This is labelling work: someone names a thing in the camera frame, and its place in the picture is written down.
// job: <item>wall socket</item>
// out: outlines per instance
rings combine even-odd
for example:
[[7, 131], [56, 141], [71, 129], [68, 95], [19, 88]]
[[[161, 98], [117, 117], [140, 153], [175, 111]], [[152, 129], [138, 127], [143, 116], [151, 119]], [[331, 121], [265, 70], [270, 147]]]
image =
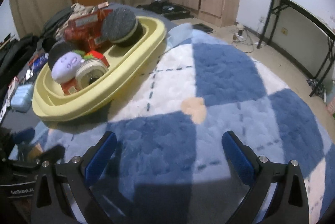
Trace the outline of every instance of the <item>wall socket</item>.
[[285, 36], [287, 36], [287, 33], [288, 33], [288, 30], [286, 29], [286, 28], [281, 28], [281, 32], [285, 35]]

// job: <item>table top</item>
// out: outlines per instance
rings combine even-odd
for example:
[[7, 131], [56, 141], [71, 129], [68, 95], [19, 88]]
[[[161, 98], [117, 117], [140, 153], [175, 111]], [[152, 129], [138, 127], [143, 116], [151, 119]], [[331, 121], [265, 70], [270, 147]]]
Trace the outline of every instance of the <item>table top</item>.
[[282, 0], [284, 3], [297, 10], [313, 23], [315, 23], [322, 31], [324, 31], [332, 40], [335, 40], [335, 32], [330, 28], [330, 26], [320, 17], [314, 15], [308, 9], [304, 8], [297, 2], [293, 0]]

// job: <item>black bag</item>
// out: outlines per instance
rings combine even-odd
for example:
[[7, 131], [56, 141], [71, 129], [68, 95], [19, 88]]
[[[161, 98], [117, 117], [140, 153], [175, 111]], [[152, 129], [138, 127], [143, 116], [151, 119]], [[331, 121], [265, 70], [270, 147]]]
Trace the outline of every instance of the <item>black bag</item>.
[[39, 38], [28, 34], [20, 40], [13, 39], [0, 50], [0, 102], [6, 96], [8, 85], [30, 60]]

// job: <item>barcode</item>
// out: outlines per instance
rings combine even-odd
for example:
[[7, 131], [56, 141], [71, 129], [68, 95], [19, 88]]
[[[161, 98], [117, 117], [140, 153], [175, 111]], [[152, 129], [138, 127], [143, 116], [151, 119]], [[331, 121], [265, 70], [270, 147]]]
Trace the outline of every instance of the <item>barcode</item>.
[[105, 42], [105, 40], [103, 39], [103, 37], [99, 37], [99, 38], [94, 39], [95, 45], [99, 45], [99, 44], [101, 44], [103, 42]]

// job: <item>red cardboard box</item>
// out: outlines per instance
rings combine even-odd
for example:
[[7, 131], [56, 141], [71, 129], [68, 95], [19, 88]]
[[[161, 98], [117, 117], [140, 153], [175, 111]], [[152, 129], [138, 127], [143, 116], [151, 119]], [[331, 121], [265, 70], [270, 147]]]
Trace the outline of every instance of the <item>red cardboard box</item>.
[[101, 54], [97, 51], [94, 51], [94, 50], [89, 51], [85, 56], [91, 56], [91, 57], [100, 59], [107, 66], [107, 68], [109, 67], [109, 63], [108, 63], [106, 57], [103, 54]]
[[75, 78], [71, 79], [70, 81], [61, 84], [62, 90], [65, 95], [71, 95], [77, 91], [80, 91], [78, 86], [77, 80]]
[[102, 46], [106, 41], [101, 37], [103, 20], [112, 9], [98, 9], [96, 12], [69, 20], [64, 31], [65, 40], [75, 41], [80, 50], [89, 52]]

